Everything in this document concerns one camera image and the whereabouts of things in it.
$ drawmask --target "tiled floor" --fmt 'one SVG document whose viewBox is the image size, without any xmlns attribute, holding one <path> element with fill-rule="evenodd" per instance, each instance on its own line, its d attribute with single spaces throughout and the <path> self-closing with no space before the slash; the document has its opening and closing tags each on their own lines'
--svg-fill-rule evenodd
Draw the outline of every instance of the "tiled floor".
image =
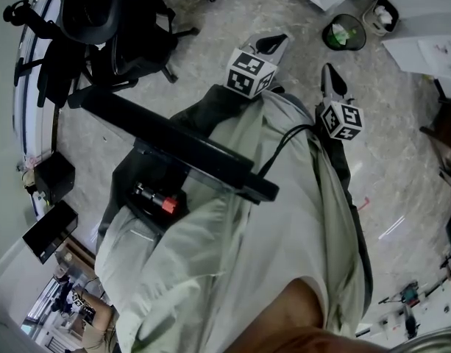
<svg viewBox="0 0 451 353">
<path fill-rule="evenodd" d="M 345 144 L 355 204 L 369 199 L 361 222 L 372 260 L 375 305 L 365 321 L 387 313 L 391 306 L 377 302 L 411 280 L 423 289 L 441 278 L 438 264 L 447 247 L 444 225 L 451 213 L 451 189 L 438 177 L 435 156 L 418 130 L 436 114 L 436 89 L 420 75 L 401 72 L 373 35 L 358 52 L 331 51 L 321 39 L 333 15 L 359 16 L 370 0 L 346 1 L 328 14 L 306 0 L 166 1 L 177 12 L 177 29 L 194 25 L 202 30 L 198 37 L 182 40 L 171 58 L 179 80 L 170 85 L 162 74 L 154 74 L 121 95 L 171 116 L 221 83 L 232 50 L 251 34 L 282 30 L 291 45 L 277 78 L 289 93 L 313 110 L 321 100 L 321 68 L 331 62 L 365 112 L 366 131 Z M 107 204 L 110 175 L 129 145 L 87 113 L 67 108 L 60 114 L 58 149 L 77 168 L 75 188 L 68 195 L 79 212 L 75 235 L 93 249 L 91 237 Z"/>
</svg>

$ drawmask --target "black and white marker cube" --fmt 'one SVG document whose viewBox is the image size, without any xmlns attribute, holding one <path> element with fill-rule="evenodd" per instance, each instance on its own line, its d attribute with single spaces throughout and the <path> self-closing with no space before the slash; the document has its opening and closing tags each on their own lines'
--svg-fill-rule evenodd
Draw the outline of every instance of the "black and white marker cube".
<svg viewBox="0 0 451 353">
<path fill-rule="evenodd" d="M 362 109 L 349 104 L 331 101 L 322 113 L 322 119 L 331 138 L 352 140 L 364 130 Z"/>
<path fill-rule="evenodd" d="M 274 64 L 235 49 L 227 65 L 224 86 L 251 99 L 271 84 L 276 70 Z"/>
</svg>

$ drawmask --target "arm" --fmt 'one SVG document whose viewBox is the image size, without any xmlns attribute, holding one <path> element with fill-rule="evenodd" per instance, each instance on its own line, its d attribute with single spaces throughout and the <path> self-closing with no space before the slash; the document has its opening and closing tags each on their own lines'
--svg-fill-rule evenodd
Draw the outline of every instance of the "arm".
<svg viewBox="0 0 451 353">
<path fill-rule="evenodd" d="M 449 264 L 446 265 L 446 275 L 447 275 L 448 280 L 451 281 L 451 268 L 449 268 Z"/>
<path fill-rule="evenodd" d="M 94 311 L 96 311 L 92 326 L 98 331 L 105 332 L 109 326 L 111 318 L 113 317 L 112 309 L 98 297 L 84 292 L 82 288 L 77 287 L 74 289 L 74 292 L 78 294 L 81 299 L 85 300 L 90 307 L 94 309 Z"/>
</svg>

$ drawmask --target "trash can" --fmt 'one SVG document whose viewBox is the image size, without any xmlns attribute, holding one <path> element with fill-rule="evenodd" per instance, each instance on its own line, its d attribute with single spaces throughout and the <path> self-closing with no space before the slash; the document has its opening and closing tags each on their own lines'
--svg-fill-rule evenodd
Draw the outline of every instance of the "trash can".
<svg viewBox="0 0 451 353">
<path fill-rule="evenodd" d="M 392 16 L 391 24 L 384 25 L 380 22 L 375 11 L 378 7 L 384 7 L 385 10 Z M 399 13 L 388 0 L 376 0 L 363 14 L 362 19 L 364 24 L 371 32 L 382 37 L 385 34 L 394 31 L 395 26 L 397 25 L 397 22 L 399 20 Z"/>
<path fill-rule="evenodd" d="M 366 44 L 366 31 L 356 17 L 337 15 L 330 25 L 323 29 L 322 39 L 332 50 L 358 51 Z"/>
</svg>

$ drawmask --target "black box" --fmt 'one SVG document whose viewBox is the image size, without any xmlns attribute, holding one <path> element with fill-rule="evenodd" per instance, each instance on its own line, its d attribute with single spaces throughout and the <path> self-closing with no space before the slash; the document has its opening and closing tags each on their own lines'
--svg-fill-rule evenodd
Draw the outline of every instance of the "black box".
<svg viewBox="0 0 451 353">
<path fill-rule="evenodd" d="M 60 202 L 36 222 L 22 238 L 44 264 L 77 226 L 78 214 L 68 204 Z"/>
<path fill-rule="evenodd" d="M 75 167 L 58 151 L 34 168 L 35 186 L 50 205 L 58 203 L 73 189 Z"/>
</svg>

